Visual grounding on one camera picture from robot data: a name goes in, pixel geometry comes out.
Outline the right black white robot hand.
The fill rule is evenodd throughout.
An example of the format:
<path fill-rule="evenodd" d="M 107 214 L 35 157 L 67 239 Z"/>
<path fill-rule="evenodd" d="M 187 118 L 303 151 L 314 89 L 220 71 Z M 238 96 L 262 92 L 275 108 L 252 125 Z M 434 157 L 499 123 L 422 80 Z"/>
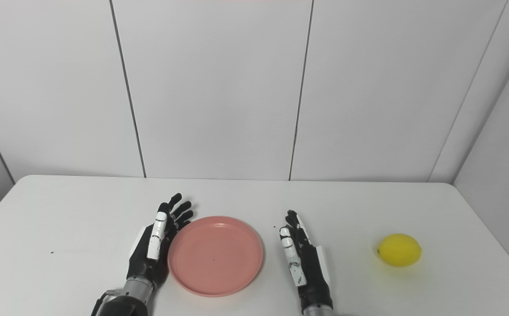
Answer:
<path fill-rule="evenodd" d="M 280 228 L 280 241 L 291 278 L 298 290 L 303 316 L 332 316 L 330 276 L 321 246 L 309 240 L 299 214 L 288 210 L 286 225 Z"/>

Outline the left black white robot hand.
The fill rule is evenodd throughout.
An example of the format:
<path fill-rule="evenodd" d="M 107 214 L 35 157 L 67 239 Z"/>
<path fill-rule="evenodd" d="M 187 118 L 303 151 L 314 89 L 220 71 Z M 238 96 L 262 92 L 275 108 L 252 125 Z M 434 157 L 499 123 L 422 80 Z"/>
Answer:
<path fill-rule="evenodd" d="M 182 202 L 177 193 L 160 204 L 157 218 L 144 229 L 129 259 L 128 280 L 144 279 L 154 289 L 164 284 L 168 276 L 168 250 L 176 235 L 190 224 L 194 212 L 190 201 Z"/>

